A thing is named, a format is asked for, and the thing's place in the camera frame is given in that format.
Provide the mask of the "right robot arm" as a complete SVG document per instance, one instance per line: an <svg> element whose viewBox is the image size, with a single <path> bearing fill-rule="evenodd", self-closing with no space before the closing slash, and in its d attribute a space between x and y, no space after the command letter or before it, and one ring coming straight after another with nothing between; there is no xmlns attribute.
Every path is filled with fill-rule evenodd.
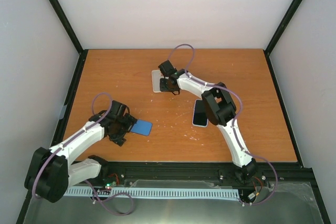
<svg viewBox="0 0 336 224"><path fill-rule="evenodd" d="M168 60L159 65L159 70L161 92L177 95L184 90L202 99L208 121L220 130L229 148L236 180L242 185L248 183L257 172L257 164L240 132L233 93L222 82L209 83L185 69L177 70Z"/></svg>

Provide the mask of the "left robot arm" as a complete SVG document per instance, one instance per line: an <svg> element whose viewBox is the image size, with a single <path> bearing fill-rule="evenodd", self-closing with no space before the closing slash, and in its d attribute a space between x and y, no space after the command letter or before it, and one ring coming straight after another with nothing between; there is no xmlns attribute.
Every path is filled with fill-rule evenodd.
<svg viewBox="0 0 336 224"><path fill-rule="evenodd" d="M85 180L107 183L109 168L104 158L91 155L81 162L76 162L76 159L105 137L122 146L126 141L125 135L136 122L128 106L112 101L108 110L93 114L80 130L66 140L48 149L40 147L35 150L24 187L34 196L57 202L69 187Z"/></svg>

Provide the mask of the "white phone case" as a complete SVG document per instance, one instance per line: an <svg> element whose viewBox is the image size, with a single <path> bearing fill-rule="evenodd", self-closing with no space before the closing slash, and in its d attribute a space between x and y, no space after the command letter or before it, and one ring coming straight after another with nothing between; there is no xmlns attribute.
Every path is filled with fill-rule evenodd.
<svg viewBox="0 0 336 224"><path fill-rule="evenodd" d="M152 70L152 89L154 93L167 92L166 80L160 70Z"/></svg>

